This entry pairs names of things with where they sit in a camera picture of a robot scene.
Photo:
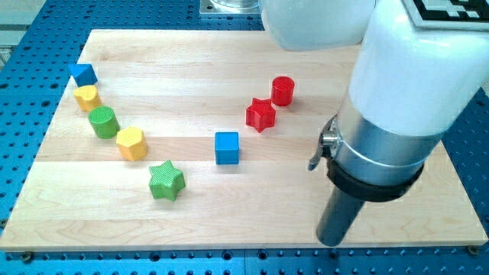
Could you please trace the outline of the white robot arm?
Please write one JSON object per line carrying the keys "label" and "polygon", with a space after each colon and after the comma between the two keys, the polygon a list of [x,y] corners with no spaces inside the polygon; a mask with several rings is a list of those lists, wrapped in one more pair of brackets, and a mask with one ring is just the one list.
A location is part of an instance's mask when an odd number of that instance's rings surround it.
{"label": "white robot arm", "polygon": [[334,198],[401,197],[488,76],[486,1],[262,1],[287,50],[360,44],[340,109],[323,128]]}

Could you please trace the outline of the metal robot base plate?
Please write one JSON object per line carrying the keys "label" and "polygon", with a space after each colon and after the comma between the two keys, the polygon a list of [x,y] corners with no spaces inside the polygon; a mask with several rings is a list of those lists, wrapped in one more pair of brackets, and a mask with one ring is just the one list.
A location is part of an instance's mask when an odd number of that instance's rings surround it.
{"label": "metal robot base plate", "polygon": [[258,0],[201,0],[199,13],[201,15],[239,15],[258,14]]}

